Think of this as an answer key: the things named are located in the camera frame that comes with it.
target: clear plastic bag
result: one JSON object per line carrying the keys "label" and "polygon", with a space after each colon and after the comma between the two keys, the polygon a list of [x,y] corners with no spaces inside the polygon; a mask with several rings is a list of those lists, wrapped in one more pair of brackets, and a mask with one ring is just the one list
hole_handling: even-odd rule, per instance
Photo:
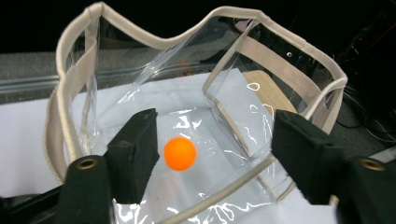
{"label": "clear plastic bag", "polygon": [[[259,10],[237,7],[217,8],[186,33],[161,39],[94,4],[65,29],[57,63],[61,83],[49,102],[45,147],[61,183],[67,164],[103,155],[133,114],[158,112],[160,159],[141,204],[114,202],[119,223],[160,222],[253,170],[241,188],[185,222],[271,216],[266,207],[294,188],[271,154],[275,110],[302,114],[329,132],[347,82],[324,53]],[[52,131],[57,125],[61,133]],[[196,162],[184,172],[162,159],[175,136],[197,147]]]}

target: ping pong ball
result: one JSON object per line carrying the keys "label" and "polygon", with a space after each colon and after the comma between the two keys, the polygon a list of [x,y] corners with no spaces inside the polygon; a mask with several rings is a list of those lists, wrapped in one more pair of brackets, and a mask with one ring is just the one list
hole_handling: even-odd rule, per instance
{"label": "ping pong ball", "polygon": [[197,152],[190,139],[180,136],[172,138],[165,144],[163,155],[169,168],[185,171],[194,164]]}

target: clear plastic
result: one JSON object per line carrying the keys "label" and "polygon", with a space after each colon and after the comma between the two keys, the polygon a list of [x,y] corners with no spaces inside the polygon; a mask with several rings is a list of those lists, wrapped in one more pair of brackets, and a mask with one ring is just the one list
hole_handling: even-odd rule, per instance
{"label": "clear plastic", "polygon": [[[68,82],[69,113],[83,154],[103,155],[133,114],[148,108],[158,112],[160,159],[141,204],[114,202],[119,223],[157,223],[231,184],[271,154],[275,110],[304,113],[311,103],[306,99],[316,97],[301,96],[278,73],[282,67],[256,62],[244,51],[247,41],[265,46],[287,65],[285,72],[298,70],[319,91],[334,81],[325,66],[256,20],[212,17],[170,49],[145,46],[103,18],[92,24],[98,26],[97,44],[82,33],[66,63],[73,70],[84,51],[97,48],[95,69],[84,88],[75,92],[76,81]],[[163,160],[163,146],[175,136],[197,147],[196,162],[184,172],[171,170]],[[258,220],[292,185],[276,161],[185,223]]]}

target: transparent tote bag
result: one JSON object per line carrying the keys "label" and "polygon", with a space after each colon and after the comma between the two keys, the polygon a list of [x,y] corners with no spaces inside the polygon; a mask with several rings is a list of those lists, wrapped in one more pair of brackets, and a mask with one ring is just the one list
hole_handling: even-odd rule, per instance
{"label": "transparent tote bag", "polygon": [[[119,223],[255,223],[295,185],[271,154],[274,112],[332,130],[347,77],[334,60],[257,9],[218,7],[185,33],[160,38],[105,3],[87,7],[56,49],[45,155],[62,184],[70,162],[103,155],[135,113],[155,108],[160,158],[143,201],[114,207]],[[175,136],[194,165],[163,160]]]}

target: dark background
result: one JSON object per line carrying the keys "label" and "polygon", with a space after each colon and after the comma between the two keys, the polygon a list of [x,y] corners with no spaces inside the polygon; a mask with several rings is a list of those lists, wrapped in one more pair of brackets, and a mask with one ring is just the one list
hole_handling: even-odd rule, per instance
{"label": "dark background", "polygon": [[[3,1],[0,53],[55,51],[66,25],[96,1]],[[257,8],[333,57],[360,93],[365,117],[396,108],[396,0],[105,1],[161,36],[179,35],[220,6]]]}

